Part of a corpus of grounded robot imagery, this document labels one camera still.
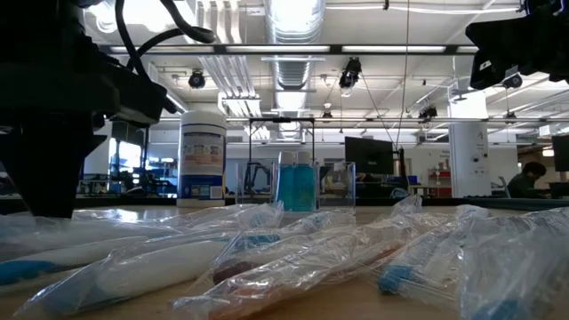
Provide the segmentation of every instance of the blue liquid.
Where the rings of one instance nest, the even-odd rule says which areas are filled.
[[[317,207],[314,169],[308,164],[294,168],[294,207],[296,212],[313,212]]]
[[[294,168],[292,165],[281,165],[278,168],[276,200],[284,203],[284,210],[290,211],[294,205]]]

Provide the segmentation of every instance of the computer monitor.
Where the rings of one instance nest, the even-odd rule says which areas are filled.
[[[346,162],[356,163],[356,171],[393,174],[393,143],[390,141],[344,138]]]
[[[555,171],[569,171],[569,135],[551,137],[553,143],[553,162]]]

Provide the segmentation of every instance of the fluorescent light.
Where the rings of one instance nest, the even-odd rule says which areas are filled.
[[[544,149],[544,150],[541,152],[541,155],[542,155],[542,156],[554,156],[554,155],[555,155],[555,152],[553,151],[553,149]]]
[[[173,96],[170,95],[170,93],[166,94],[166,98],[168,98],[176,107],[188,112],[188,109],[182,106]]]
[[[230,45],[227,52],[329,52],[329,45]]]
[[[443,52],[443,45],[344,45],[342,52]]]
[[[286,61],[286,62],[311,62],[311,61],[326,61],[326,58],[324,57],[305,57],[305,58],[300,58],[300,57],[261,57],[260,58],[261,61],[264,62],[280,62],[280,61]]]
[[[126,47],[122,45],[113,45],[110,47],[110,51],[114,54],[127,54]],[[212,53],[213,47],[210,45],[159,45],[150,50],[145,54],[152,53]]]
[[[474,45],[462,45],[456,50],[458,53],[476,53],[477,51],[478,47]]]

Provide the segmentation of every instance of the wooden table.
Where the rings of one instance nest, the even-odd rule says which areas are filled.
[[[137,212],[140,218],[161,218],[191,209],[175,207],[121,207],[125,212]],[[454,212],[454,207],[425,207],[424,212]],[[357,223],[365,224],[375,220],[381,214],[389,214],[390,207],[358,207]],[[507,210],[491,210],[495,216],[519,214]],[[118,303],[114,306],[95,310],[76,316],[83,320],[124,320],[124,319],[172,319],[170,302],[180,297],[197,295],[200,292],[188,290],[192,282],[177,284],[157,292],[151,292],[138,298]],[[27,299],[41,290],[37,286],[0,295],[0,319],[8,319]],[[359,277],[343,284],[320,286],[296,299],[277,303],[250,319],[285,320],[285,319],[337,319],[337,320],[455,320],[458,314],[452,310],[443,310],[422,304],[415,300],[397,296],[383,296],[372,278]]]

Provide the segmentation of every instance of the cable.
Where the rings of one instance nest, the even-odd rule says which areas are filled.
[[[176,26],[183,31],[186,36],[200,43],[211,44],[215,41],[215,34],[206,28],[192,27],[187,23],[178,11],[178,7],[173,0],[160,0],[164,8],[172,16]]]
[[[405,69],[403,71],[403,98],[401,99],[401,115],[399,117],[399,126],[397,127],[397,139],[395,142],[395,150],[399,147],[399,136],[401,134],[401,123],[403,122],[403,113],[405,112],[405,85],[407,83],[407,62],[409,60],[409,15],[411,0],[407,0],[407,30],[405,35]]]
[[[143,45],[141,45],[139,50],[136,51],[136,54],[140,58],[146,52],[148,52],[148,50],[152,49],[156,45],[161,44],[162,42],[169,40],[169,39],[172,39],[176,36],[184,36],[183,31],[178,29],[178,28],[174,28],[174,29],[164,31],[164,32],[162,32],[156,36],[151,37],[147,42],[145,42]],[[126,63],[126,68],[128,68],[129,70],[132,71],[132,64],[133,64],[132,59],[129,59],[128,63]]]
[[[156,87],[150,77],[146,73],[146,69],[142,66],[142,61],[140,60],[140,56],[136,52],[136,48],[134,48],[134,44],[132,43],[131,36],[128,34],[128,29],[126,28],[126,23],[124,23],[124,16],[123,16],[123,9],[124,9],[124,0],[116,0],[115,2],[115,20],[116,20],[116,27],[118,29],[118,33],[123,39],[124,48],[128,51],[128,55],[131,57],[132,64],[136,69],[136,73],[142,77],[144,81],[152,88],[150,90],[155,90]],[[176,107],[168,100],[164,99],[164,109],[170,113],[175,113],[178,111]]]
[[[138,73],[139,76],[141,76],[143,79],[151,83],[152,81],[148,77],[148,74],[146,73],[144,66],[142,66],[142,61],[140,60],[139,55],[136,53],[136,48],[134,48],[131,36],[128,34],[128,30],[126,29],[126,23],[124,23],[123,9],[124,9],[124,0],[116,0],[115,19],[116,19],[116,27],[118,29],[118,33],[123,39],[124,48],[126,48],[126,51],[128,51],[128,55],[131,57],[132,64],[136,69],[136,73]]]
[[[391,141],[391,143],[395,144],[393,138],[391,138],[391,134],[389,134],[388,127],[385,125],[385,122],[383,122],[383,118],[381,117],[380,111],[377,109],[377,106],[375,105],[375,100],[373,100],[372,92],[370,91],[370,87],[367,85],[367,81],[365,80],[364,71],[360,71],[360,74],[362,75],[362,80],[364,80],[365,88],[367,89],[367,94],[369,94],[370,99],[372,100],[373,108],[375,108],[375,111],[377,112],[377,117],[381,120],[381,125],[383,125],[383,129],[385,129],[385,132],[388,134],[389,140]]]

